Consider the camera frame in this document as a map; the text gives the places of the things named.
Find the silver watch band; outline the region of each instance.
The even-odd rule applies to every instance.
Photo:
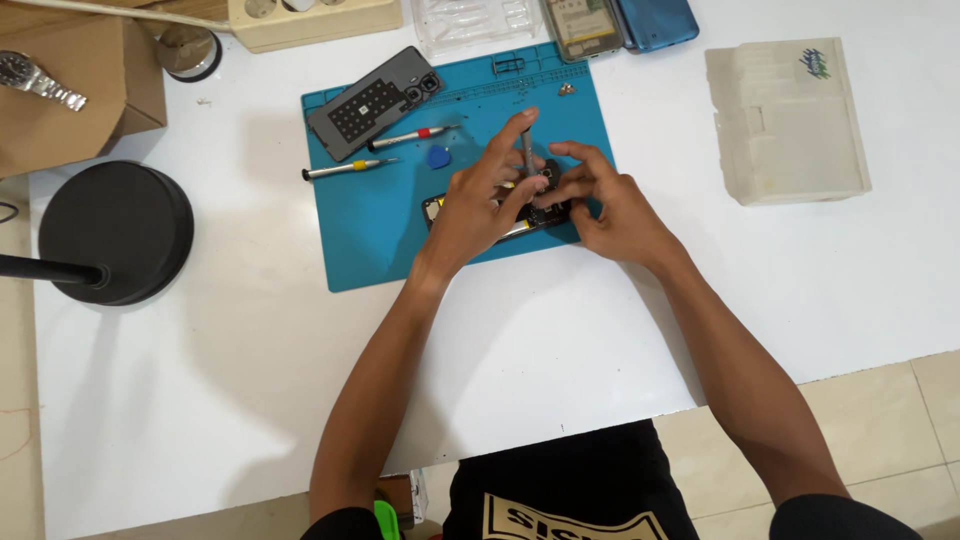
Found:
[[[30,90],[47,99],[59,101],[71,110],[80,110],[86,103],[85,97],[54,81],[47,75],[41,75]]]

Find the printed shirt logo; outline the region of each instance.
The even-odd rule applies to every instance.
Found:
[[[484,495],[484,540],[669,540],[653,512],[637,514],[623,525],[601,527],[529,506]]]
[[[804,57],[800,59],[800,63],[806,66],[807,73],[817,79],[830,78],[830,74],[827,73],[827,59],[824,58],[824,53],[816,49],[806,49],[804,51]]]

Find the camera lens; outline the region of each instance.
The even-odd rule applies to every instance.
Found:
[[[431,92],[437,87],[437,79],[433,75],[427,75],[421,84],[424,90]]]

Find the black lamp base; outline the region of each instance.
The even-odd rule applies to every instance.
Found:
[[[193,210],[169,177],[130,161],[77,174],[54,194],[37,239],[40,258],[101,268],[93,285],[54,282],[91,304],[127,306],[159,292],[193,243]]]

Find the white desk surface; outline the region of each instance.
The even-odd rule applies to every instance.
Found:
[[[796,382],[960,348],[960,4],[692,7],[696,40],[590,64],[620,169]],[[169,127],[110,153],[180,183],[196,238],[177,279],[139,306],[87,306],[36,283],[50,540],[307,489],[327,413],[401,282],[327,291],[313,190],[300,179],[300,95],[416,44],[411,20],[407,10],[395,31],[261,55],[225,38],[211,79],[167,80]],[[741,207],[724,189],[704,51],[831,36],[844,40],[874,191]],[[94,162],[32,175],[35,231],[50,196]],[[466,268],[387,469],[695,406],[665,298],[637,275],[580,246]]]

